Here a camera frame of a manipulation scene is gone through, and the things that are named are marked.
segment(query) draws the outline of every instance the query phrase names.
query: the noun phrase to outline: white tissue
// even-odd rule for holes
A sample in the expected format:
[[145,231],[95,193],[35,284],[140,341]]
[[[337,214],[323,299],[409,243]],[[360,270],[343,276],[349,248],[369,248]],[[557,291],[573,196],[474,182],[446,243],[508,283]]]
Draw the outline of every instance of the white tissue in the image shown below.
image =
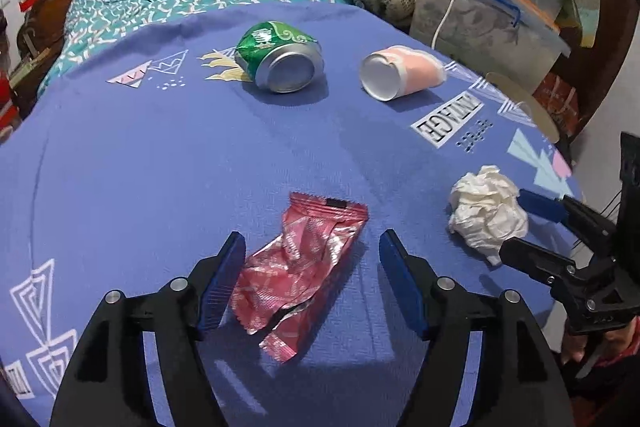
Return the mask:
[[483,165],[478,175],[469,172],[453,186],[449,230],[497,266],[502,262],[498,254],[502,242],[524,237],[529,230],[527,213],[516,197],[518,188],[497,166]]

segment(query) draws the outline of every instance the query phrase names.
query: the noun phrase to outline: pink paper cup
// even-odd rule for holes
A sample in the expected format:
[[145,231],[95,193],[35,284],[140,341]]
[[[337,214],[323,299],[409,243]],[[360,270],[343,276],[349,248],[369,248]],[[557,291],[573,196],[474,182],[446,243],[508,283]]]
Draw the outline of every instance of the pink paper cup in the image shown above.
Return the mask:
[[383,102],[439,86],[446,78],[444,67],[436,57],[406,46],[374,52],[360,65],[362,87]]

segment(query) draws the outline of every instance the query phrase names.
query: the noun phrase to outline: metal screw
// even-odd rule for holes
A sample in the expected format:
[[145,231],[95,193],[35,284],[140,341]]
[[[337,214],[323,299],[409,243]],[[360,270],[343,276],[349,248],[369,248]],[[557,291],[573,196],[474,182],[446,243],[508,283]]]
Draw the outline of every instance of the metal screw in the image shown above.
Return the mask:
[[520,294],[515,290],[507,290],[504,293],[504,298],[507,299],[507,301],[514,304],[516,304],[516,302],[520,302]]
[[122,294],[118,290],[111,290],[107,295],[104,296],[104,300],[108,302],[108,304],[113,304],[118,302],[122,297]]
[[449,279],[449,277],[440,277],[438,279],[438,286],[443,290],[453,290],[456,283],[453,282],[453,279]]
[[175,292],[180,292],[180,290],[184,290],[185,288],[187,288],[188,284],[189,281],[187,281],[184,277],[178,277],[177,279],[172,280],[169,287]]

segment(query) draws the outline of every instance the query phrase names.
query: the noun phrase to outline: crushed soda can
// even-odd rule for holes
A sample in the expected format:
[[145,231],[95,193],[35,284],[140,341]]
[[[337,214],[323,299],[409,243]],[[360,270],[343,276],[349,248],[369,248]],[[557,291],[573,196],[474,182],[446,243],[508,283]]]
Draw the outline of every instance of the crushed soda can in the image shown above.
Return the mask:
[[282,233],[247,258],[231,296],[249,334],[277,321],[260,346],[280,362],[304,346],[369,219],[362,204],[300,193],[289,199]]
[[255,84],[274,93],[291,93],[322,75],[318,41],[286,23],[252,26],[236,46],[236,63]]

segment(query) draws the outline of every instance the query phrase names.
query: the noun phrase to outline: red bag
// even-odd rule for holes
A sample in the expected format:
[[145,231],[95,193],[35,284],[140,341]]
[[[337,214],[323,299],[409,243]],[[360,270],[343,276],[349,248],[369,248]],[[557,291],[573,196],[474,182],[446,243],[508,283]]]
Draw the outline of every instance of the red bag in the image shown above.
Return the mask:
[[0,130],[9,127],[18,116],[18,108],[11,100],[9,79],[0,72]]
[[260,343],[285,362],[299,351],[330,294],[335,267],[369,219],[367,207],[291,193],[282,233],[244,263],[231,308],[249,334],[290,310]]
[[574,136],[580,122],[578,95],[573,86],[564,82],[555,73],[546,74],[533,97],[551,115],[567,136]]

